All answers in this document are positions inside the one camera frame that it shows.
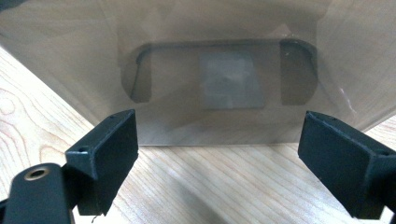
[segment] wood grain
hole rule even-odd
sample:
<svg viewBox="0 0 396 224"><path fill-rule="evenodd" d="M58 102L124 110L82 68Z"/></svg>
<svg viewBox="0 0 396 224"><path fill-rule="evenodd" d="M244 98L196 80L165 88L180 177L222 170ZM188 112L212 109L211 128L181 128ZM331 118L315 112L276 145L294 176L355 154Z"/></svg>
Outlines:
<svg viewBox="0 0 396 224"><path fill-rule="evenodd" d="M51 0L48 5L32 0L0 14L0 42L91 123L135 108L139 126L144 128L139 139L146 145L274 143L284 142L278 137L287 136L286 132L292 135L287 139L290 142L298 138L299 117L307 109L335 115L360 129L392 115L396 107L395 11L394 0ZM158 51L151 54L152 98L158 87L172 92L161 91L160 102L137 104L123 89L136 84L137 68L125 69L126 64L136 62L130 56L147 44L289 37L307 41L318 50L318 88L306 105L282 104L281 93L276 91L282 81L273 76L259 82L265 107L255 113L198 110L201 66L198 58L186 57L190 48L172 53L174 58L158 57ZM257 74L260 69L262 74L273 70L268 75L279 70L279 59L274 60L279 50L263 59L250 50L248 54L259 61ZM265 63L276 69L260 68ZM298 80L296 84L306 84ZM145 82L136 86L148 89ZM230 125L229 119L238 125ZM284 127L285 120L295 125ZM271 141L261 139L264 136L271 136Z"/></svg>
<svg viewBox="0 0 396 224"><path fill-rule="evenodd" d="M64 163L92 125L0 49L0 199L18 172ZM396 148L396 118L369 135ZM141 147L107 217L94 223L360 223L298 159L296 144ZM380 221L387 223L386 210ZM76 215L77 223L93 217Z"/></svg>

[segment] light wood surface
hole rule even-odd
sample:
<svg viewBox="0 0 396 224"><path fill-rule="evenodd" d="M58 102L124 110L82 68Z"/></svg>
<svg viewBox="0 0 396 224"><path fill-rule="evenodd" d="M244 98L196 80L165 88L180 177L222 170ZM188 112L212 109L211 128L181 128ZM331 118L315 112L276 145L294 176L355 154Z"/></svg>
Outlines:
<svg viewBox="0 0 396 224"><path fill-rule="evenodd" d="M41 162L63 164L63 153L91 128L0 49L0 200L14 175ZM396 148L395 129L392 118L368 134ZM296 144L141 147L109 214L94 223L359 223L296 150ZM390 216L386 210L366 223ZM77 223L92 219L76 215Z"/></svg>

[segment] plastic container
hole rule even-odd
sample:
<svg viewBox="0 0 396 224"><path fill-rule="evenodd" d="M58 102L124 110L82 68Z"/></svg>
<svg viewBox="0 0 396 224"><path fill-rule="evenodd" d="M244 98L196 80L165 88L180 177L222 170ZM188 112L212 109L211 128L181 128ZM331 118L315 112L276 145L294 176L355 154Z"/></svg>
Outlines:
<svg viewBox="0 0 396 224"><path fill-rule="evenodd" d="M395 21L391 0L29 0L0 43L93 124L135 108L141 145L284 143L306 110L394 114Z"/></svg>

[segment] screw hole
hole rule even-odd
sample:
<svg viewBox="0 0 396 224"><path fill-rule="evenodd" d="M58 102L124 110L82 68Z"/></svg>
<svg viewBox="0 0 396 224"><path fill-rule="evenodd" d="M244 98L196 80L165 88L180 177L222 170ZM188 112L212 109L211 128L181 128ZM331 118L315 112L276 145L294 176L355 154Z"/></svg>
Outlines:
<svg viewBox="0 0 396 224"><path fill-rule="evenodd" d="M90 149L89 147L81 147L78 149L78 152L87 152L88 149Z"/></svg>
<svg viewBox="0 0 396 224"><path fill-rule="evenodd" d="M49 173L50 173L49 168L47 168L47 167L39 167L39 168L36 168L36 169L28 172L25 175L24 178L25 178L25 180L33 181L33 180L40 179L40 178L46 176Z"/></svg>

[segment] translucent plastic box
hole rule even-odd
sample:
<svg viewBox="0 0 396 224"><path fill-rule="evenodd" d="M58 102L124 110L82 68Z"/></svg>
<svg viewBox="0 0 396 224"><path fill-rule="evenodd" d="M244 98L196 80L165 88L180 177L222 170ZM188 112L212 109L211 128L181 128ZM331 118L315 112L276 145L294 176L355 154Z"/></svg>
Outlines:
<svg viewBox="0 0 396 224"><path fill-rule="evenodd" d="M28 0L0 43L93 124L141 145L297 142L306 110L365 130L396 106L396 1Z"/></svg>

